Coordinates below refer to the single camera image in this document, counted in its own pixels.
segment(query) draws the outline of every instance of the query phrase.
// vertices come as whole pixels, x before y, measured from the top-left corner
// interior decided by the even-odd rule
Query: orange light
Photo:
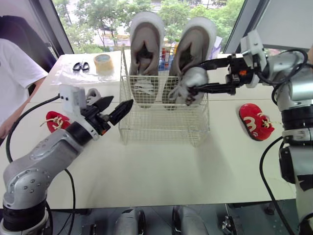
[[[246,70],[241,70],[239,71],[240,76],[246,76],[247,71]]]

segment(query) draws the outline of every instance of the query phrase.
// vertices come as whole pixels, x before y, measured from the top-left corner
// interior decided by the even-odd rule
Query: plastic bag
[[[121,67],[121,52],[113,51],[107,54],[111,57],[113,62],[113,70],[104,74],[97,74],[96,66],[94,64],[94,57],[98,54],[66,54],[63,55],[57,63],[59,69],[55,73],[55,77],[51,81],[51,85],[71,84],[83,85],[103,82],[117,82],[120,80]],[[73,66],[77,62],[87,62],[89,64],[89,71],[73,71]]]

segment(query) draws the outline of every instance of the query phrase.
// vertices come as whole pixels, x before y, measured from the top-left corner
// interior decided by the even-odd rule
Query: white t-shirt
[[[0,126],[28,99],[28,87],[47,75],[17,45],[0,39]]]

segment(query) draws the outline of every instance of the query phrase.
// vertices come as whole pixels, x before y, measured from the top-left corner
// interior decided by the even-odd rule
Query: white shoelace
[[[257,116],[260,116],[260,117],[264,116],[266,118],[266,120],[262,120],[263,122],[262,125],[266,128],[270,128],[270,124],[273,124],[273,123],[282,124],[281,122],[278,122],[278,121],[270,121],[269,118],[263,113],[258,113]]]
[[[137,79],[134,84],[134,91],[154,95],[154,88],[150,79]]]
[[[181,79],[179,79],[177,85],[168,93],[168,99],[176,100],[179,95],[187,97],[188,93],[187,89],[181,85]]]
[[[52,122],[58,124],[57,126],[56,126],[56,125],[52,125],[53,128],[54,128],[54,130],[60,129],[60,128],[62,127],[62,125],[63,125],[62,117],[57,116],[57,117],[55,117],[55,118],[47,119],[47,120],[44,121],[40,126],[44,125],[44,124],[45,124],[46,122],[48,122],[48,121],[52,121]]]

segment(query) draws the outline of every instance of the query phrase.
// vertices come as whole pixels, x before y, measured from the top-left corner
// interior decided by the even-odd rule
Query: robotic arm
[[[283,138],[288,147],[279,153],[282,177],[296,187],[300,234],[313,234],[313,73],[299,69],[304,53],[290,51],[266,58],[256,31],[241,40],[243,58],[231,55],[205,61],[197,67],[214,70],[228,67],[226,83],[190,86],[186,104],[198,93],[228,93],[246,84],[273,85],[273,96],[282,114]],[[116,125],[131,109],[133,101],[121,103],[110,115],[102,115],[112,100],[104,97],[86,105],[84,90],[62,86],[64,110],[76,120],[66,130],[58,130],[41,141],[29,154],[11,163],[4,172],[7,192],[3,198],[0,235],[41,234],[48,215],[45,211],[47,189],[53,178],[66,169],[91,139],[97,140]]]
[[[68,85],[61,85],[60,98],[63,109],[75,121],[66,130],[53,132],[5,169],[7,192],[0,235],[42,234],[48,219],[47,190],[54,177],[77,158],[90,140],[97,140],[110,129],[108,122],[116,125],[133,105],[133,100],[125,101],[109,115],[102,115],[113,96],[87,105],[85,90]]]
[[[266,58],[256,31],[241,39],[243,58],[231,55],[198,65],[205,70],[228,67],[226,83],[209,83],[190,87],[186,103],[203,93],[228,93],[246,84],[258,83],[274,87],[272,98],[282,115],[282,133],[288,147],[280,149],[282,177],[296,187],[296,204],[300,234],[313,234],[313,73],[306,65],[305,52],[291,50]]]

